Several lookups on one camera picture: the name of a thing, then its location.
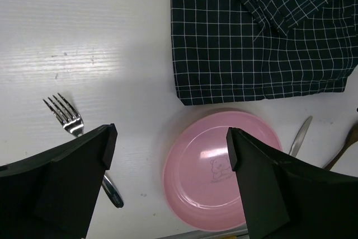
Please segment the silver metal fork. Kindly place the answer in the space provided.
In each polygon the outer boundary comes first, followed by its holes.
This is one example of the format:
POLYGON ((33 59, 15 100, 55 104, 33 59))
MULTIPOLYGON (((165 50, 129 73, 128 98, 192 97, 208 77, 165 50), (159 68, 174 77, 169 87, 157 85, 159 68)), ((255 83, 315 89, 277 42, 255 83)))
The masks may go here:
MULTIPOLYGON (((76 138, 84 134, 82 116, 64 96, 57 93, 57 95, 43 99, 43 102, 67 133, 76 138)), ((102 188, 116 208, 122 208, 124 206, 123 199, 107 172, 105 172, 103 176, 102 188)))

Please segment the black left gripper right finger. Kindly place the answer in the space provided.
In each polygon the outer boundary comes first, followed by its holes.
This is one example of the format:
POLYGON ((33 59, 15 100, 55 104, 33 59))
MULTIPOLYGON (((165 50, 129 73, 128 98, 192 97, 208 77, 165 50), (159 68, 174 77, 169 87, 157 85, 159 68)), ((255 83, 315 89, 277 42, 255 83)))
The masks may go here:
POLYGON ((250 238, 356 238, 357 178, 312 166, 242 129, 227 146, 250 238))

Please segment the brown wooden spoon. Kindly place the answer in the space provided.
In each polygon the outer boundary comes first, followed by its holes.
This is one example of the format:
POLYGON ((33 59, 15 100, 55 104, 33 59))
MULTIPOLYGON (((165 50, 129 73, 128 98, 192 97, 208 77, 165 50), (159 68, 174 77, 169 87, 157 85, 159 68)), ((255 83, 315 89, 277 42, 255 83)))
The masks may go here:
POLYGON ((323 169, 329 171, 337 163, 337 161, 343 156, 343 154, 347 151, 347 149, 357 141, 358 141, 358 123, 356 122, 349 130, 342 148, 327 164, 323 166, 323 169))

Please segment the pink plastic plate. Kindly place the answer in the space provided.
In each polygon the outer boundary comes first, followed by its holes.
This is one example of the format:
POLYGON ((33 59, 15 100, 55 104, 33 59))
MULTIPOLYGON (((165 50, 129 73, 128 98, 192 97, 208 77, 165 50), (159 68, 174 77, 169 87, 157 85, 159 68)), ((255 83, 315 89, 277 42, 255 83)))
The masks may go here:
POLYGON ((163 190, 174 214, 196 229, 219 232, 246 222, 228 156, 230 127, 282 149, 276 132, 266 122, 241 111, 214 113, 186 128, 166 159, 163 190))

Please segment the silver metal knife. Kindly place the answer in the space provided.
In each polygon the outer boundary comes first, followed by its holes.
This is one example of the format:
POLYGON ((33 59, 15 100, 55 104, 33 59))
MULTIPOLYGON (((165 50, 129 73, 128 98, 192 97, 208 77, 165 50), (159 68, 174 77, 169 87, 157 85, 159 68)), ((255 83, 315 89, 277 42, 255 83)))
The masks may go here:
POLYGON ((300 127, 299 131, 297 132, 296 134, 296 137, 294 138, 294 141, 291 145, 291 148, 290 148, 290 151, 289 151, 289 155, 292 156, 292 157, 296 157, 299 150, 300 150, 300 147, 303 143, 303 140, 305 138, 305 135, 309 129, 309 126, 312 122, 312 119, 313 117, 312 116, 309 116, 305 122, 302 124, 302 126, 300 127))

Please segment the dark checkered cloth placemat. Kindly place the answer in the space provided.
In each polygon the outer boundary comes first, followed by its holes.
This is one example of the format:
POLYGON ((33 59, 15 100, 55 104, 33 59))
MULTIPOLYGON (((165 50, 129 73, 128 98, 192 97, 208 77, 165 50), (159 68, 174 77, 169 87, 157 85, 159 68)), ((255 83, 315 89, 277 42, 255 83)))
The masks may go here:
POLYGON ((357 67, 357 0, 171 0, 186 105, 343 92, 357 67))

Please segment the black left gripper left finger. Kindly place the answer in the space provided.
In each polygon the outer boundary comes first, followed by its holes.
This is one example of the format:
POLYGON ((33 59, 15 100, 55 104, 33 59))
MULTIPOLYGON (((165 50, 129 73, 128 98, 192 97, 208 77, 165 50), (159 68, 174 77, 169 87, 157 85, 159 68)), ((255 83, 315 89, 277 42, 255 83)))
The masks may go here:
POLYGON ((86 238, 116 138, 105 124, 1 166, 1 238, 86 238))

